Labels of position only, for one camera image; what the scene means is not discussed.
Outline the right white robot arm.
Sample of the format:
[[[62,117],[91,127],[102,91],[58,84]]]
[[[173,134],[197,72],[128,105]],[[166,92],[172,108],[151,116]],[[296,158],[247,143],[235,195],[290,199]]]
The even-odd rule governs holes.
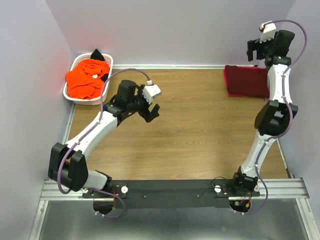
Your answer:
[[[285,135],[298,112],[292,103],[289,75],[292,60],[287,56],[295,34],[288,30],[274,31],[272,37],[265,33],[247,43],[247,58],[264,60],[267,67],[269,99],[257,114],[254,122],[255,138],[249,154],[233,175],[230,191],[236,196],[252,193],[260,178],[260,168],[277,138]]]

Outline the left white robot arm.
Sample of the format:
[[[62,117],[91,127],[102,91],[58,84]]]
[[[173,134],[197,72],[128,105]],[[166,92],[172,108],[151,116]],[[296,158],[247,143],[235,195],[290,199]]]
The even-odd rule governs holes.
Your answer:
[[[157,118],[160,106],[149,107],[160,94],[161,89],[150,80],[146,85],[122,80],[117,93],[84,130],[65,144],[57,142],[52,147],[48,177],[58,183],[63,194],[93,189],[99,197],[107,197],[112,189],[112,178],[100,171],[89,170],[87,158],[107,134],[131,115],[138,113],[147,123]]]

